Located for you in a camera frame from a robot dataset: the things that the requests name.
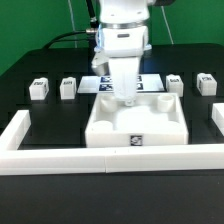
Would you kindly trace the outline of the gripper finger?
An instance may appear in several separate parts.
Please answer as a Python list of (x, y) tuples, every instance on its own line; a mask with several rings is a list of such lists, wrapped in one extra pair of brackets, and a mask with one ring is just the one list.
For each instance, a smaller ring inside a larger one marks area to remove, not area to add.
[(133, 98), (133, 97), (128, 97), (128, 98), (125, 100), (125, 105), (126, 105), (126, 106), (133, 106), (133, 105), (134, 105), (134, 98)]

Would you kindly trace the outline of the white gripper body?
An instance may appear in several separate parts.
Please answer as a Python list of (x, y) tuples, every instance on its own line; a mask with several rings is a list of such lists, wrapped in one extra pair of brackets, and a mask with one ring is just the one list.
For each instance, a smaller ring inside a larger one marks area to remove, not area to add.
[(114, 96), (117, 99), (134, 99), (140, 61), (148, 43), (148, 28), (102, 28), (98, 31), (92, 69), (98, 76), (109, 73)]

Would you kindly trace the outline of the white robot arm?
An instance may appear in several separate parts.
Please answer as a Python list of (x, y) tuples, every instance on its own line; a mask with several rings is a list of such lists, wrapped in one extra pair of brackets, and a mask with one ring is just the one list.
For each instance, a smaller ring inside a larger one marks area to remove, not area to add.
[(96, 33), (92, 69), (98, 76), (109, 73), (114, 97), (132, 106), (137, 76), (148, 44), (146, 21), (149, 6), (169, 6), (175, 0), (99, 0), (100, 25)]

